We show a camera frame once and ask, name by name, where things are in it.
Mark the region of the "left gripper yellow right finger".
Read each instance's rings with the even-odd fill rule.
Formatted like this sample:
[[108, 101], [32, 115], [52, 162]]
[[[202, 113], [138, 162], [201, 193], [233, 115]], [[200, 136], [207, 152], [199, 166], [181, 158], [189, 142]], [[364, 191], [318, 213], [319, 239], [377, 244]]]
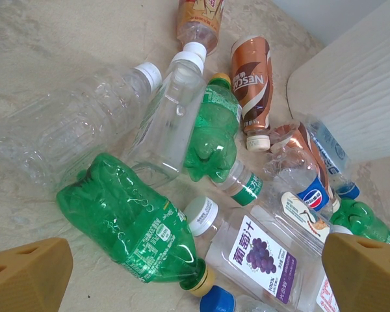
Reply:
[[331, 233], [322, 264], [340, 312], [390, 312], [390, 244]]

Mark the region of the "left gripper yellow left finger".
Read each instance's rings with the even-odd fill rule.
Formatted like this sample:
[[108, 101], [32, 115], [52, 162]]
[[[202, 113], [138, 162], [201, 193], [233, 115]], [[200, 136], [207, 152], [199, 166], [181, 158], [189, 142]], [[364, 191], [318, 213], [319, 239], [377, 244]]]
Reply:
[[63, 238], [1, 251], [0, 312], [59, 312], [72, 270], [72, 252]]

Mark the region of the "clear bottle red text label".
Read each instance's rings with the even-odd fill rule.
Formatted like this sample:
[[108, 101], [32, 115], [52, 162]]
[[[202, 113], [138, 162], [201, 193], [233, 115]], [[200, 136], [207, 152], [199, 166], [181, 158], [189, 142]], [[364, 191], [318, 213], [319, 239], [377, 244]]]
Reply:
[[315, 302], [316, 306], [314, 312], [340, 312], [334, 293], [326, 276], [322, 279]]

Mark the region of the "small green soda bottle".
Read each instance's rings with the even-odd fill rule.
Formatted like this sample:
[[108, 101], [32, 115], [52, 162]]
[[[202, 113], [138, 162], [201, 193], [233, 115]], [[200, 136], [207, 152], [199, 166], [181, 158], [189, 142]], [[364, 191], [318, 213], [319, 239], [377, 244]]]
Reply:
[[354, 235], [390, 244], [390, 228], [362, 201], [343, 198], [330, 222], [346, 227]]
[[218, 73], [206, 82], [181, 172], [186, 171], [193, 181], [226, 177], [237, 155], [234, 137], [240, 110], [227, 75]]

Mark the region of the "clear bottle crane label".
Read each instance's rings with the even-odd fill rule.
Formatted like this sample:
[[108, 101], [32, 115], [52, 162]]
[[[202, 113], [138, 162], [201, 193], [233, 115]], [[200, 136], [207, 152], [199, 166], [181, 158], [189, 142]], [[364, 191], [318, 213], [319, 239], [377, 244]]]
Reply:
[[317, 246], [323, 246], [330, 233], [352, 234], [344, 226], [331, 224], [292, 192], [284, 192], [281, 195], [281, 204], [283, 212], [298, 226], [299, 233], [304, 234]]

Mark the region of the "clear grape juice bottle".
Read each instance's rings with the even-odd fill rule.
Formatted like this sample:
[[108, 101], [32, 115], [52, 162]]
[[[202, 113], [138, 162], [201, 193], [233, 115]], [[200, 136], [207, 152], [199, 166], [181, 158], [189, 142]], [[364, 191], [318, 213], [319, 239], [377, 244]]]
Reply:
[[200, 257], [280, 312], [322, 312], [320, 255], [257, 208], [220, 208], [206, 196], [184, 209]]

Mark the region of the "large green soda bottle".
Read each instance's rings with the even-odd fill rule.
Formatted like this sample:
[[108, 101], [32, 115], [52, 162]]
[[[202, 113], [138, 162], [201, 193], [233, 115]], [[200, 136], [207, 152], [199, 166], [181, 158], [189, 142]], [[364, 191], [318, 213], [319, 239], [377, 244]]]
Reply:
[[99, 154], [56, 195], [62, 214], [144, 283], [206, 295], [215, 272], [198, 256], [187, 217], [116, 157]]

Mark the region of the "blue label water bottle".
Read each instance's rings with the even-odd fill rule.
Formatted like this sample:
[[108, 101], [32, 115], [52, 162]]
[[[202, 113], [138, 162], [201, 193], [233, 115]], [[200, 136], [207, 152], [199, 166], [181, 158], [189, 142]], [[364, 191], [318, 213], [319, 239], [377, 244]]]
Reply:
[[342, 146], [315, 116], [308, 114], [305, 117], [305, 127], [319, 149], [331, 187], [340, 198], [356, 199], [360, 190], [352, 181], [351, 160]]

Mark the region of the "crushed brown Nescafe bottle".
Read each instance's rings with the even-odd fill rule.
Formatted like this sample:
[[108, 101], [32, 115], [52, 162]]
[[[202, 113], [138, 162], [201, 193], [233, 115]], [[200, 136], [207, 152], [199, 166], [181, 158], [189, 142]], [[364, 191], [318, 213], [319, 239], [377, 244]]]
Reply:
[[271, 153], [275, 153], [282, 148], [300, 148], [304, 150], [317, 164], [322, 184], [332, 200], [334, 212], [340, 208], [340, 201], [330, 186], [327, 169], [319, 150], [302, 122], [291, 120], [290, 123], [274, 128], [270, 131], [270, 143]]

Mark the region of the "clear bottle green band label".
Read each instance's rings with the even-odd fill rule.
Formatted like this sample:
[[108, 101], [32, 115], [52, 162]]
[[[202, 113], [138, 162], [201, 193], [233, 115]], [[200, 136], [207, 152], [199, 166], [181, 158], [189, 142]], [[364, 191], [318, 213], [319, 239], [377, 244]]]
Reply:
[[242, 207], [257, 200], [263, 188], [263, 180], [240, 160], [234, 162], [224, 182], [214, 184]]

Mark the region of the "clear bottle blue cap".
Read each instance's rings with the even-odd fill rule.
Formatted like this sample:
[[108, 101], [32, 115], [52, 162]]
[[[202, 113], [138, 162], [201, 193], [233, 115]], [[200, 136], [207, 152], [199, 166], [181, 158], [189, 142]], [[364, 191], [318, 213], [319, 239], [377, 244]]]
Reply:
[[234, 296], [219, 286], [201, 298], [200, 312], [278, 312], [274, 307], [250, 296]]

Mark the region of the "large clear unlabelled bottle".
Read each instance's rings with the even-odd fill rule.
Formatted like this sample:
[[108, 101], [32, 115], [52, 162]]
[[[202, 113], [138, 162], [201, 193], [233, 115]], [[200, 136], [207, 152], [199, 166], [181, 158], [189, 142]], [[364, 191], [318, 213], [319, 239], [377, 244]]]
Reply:
[[58, 191], [141, 121], [162, 82], [156, 65], [108, 66], [0, 121], [0, 161]]

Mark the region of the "square clear unlabelled bottle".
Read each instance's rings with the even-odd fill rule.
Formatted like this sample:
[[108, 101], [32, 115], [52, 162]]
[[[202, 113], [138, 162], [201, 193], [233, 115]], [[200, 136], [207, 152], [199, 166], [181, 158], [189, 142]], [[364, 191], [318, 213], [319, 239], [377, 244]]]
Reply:
[[206, 88], [206, 54], [195, 43], [174, 56], [125, 156], [138, 177], [154, 189], [175, 179], [183, 168]]

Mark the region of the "brown Nescafe coffee bottle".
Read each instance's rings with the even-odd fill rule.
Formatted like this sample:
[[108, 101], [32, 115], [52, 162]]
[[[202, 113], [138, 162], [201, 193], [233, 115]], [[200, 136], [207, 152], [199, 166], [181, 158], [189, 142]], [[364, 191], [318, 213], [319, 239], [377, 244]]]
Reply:
[[274, 85], [270, 46], [264, 37], [243, 36], [233, 44], [231, 86], [241, 105], [247, 150], [269, 150], [269, 114]]

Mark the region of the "orange label clear bottle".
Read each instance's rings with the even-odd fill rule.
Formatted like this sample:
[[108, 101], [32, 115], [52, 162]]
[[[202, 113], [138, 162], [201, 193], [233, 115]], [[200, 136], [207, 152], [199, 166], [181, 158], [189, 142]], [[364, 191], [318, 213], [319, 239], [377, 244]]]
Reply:
[[218, 45], [219, 31], [226, 0], [179, 0], [177, 39], [181, 46], [197, 42], [206, 48], [206, 55]]

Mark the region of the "white round waste bin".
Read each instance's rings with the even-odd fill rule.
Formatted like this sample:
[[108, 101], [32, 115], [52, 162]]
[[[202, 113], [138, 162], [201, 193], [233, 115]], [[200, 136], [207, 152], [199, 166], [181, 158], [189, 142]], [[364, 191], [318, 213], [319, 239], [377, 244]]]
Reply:
[[312, 114], [355, 162], [390, 157], [390, 0], [295, 70], [294, 118]]

